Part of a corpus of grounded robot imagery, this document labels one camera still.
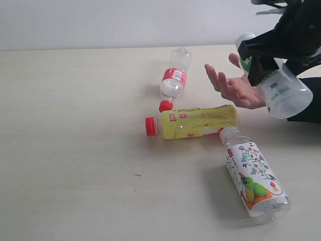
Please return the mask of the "person's open hand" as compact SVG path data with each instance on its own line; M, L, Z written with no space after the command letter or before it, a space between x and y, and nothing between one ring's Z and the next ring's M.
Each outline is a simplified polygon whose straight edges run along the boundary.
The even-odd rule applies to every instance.
M217 73L209 64L205 64L204 68L214 89L222 98L233 102L236 107L257 109L266 106L263 95L256 87L251 86L246 75L228 78L223 72Z

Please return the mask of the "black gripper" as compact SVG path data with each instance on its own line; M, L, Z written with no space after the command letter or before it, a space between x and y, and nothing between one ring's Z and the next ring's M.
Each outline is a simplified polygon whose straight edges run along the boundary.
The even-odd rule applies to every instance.
M286 59L294 73L320 65L320 1L290 1L274 30L240 35L237 51L240 57L251 57L251 86L279 69L273 57Z

